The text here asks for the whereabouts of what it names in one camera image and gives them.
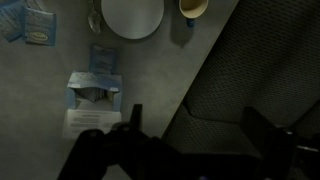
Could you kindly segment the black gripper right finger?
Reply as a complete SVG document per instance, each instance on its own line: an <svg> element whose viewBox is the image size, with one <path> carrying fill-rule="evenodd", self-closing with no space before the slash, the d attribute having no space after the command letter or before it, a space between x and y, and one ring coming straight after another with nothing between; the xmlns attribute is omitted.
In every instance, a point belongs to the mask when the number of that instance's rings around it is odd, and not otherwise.
<svg viewBox="0 0 320 180"><path fill-rule="evenodd" d="M264 156L276 127L253 107L243 109L240 128L255 149Z"/></svg>

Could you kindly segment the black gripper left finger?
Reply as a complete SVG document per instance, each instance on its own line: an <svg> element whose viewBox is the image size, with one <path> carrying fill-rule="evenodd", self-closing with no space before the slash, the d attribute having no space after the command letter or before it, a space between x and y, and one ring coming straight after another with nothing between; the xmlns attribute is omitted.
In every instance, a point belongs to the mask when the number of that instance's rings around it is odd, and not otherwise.
<svg viewBox="0 0 320 180"><path fill-rule="evenodd" d="M142 122L142 104L135 104L133 106L131 117L130 117L130 129L131 130L140 130Z"/></svg>

